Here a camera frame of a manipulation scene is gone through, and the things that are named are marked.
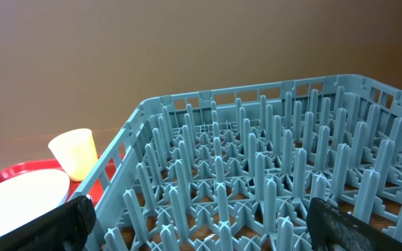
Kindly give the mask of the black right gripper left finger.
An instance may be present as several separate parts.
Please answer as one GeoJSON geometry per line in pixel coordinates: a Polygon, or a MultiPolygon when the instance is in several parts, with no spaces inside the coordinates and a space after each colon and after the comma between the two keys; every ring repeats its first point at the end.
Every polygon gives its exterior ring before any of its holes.
{"type": "Polygon", "coordinates": [[[96,223],[94,203],[80,195],[0,237],[0,251],[83,250],[96,223]]]}

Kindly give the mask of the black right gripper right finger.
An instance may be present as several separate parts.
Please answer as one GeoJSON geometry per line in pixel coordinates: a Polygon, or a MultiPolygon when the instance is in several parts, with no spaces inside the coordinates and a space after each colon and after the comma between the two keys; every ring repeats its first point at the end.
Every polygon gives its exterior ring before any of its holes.
{"type": "Polygon", "coordinates": [[[402,250],[402,213],[392,235],[341,211],[329,202],[312,198],[306,225],[314,250],[330,250],[332,245],[344,250],[402,250]]]}

